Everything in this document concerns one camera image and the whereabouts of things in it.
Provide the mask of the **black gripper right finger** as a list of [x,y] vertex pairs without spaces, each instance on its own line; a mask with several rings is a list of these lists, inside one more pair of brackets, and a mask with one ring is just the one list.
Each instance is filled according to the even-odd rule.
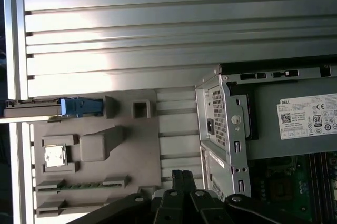
[[201,223],[310,223],[242,194],[229,195],[222,202],[205,190],[197,190],[191,171],[183,171],[183,177]]

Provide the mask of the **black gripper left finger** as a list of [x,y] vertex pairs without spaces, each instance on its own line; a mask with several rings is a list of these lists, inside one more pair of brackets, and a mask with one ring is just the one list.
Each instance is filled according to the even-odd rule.
[[161,197],[131,194],[84,216],[84,223],[181,223],[183,171],[172,171],[172,189]]

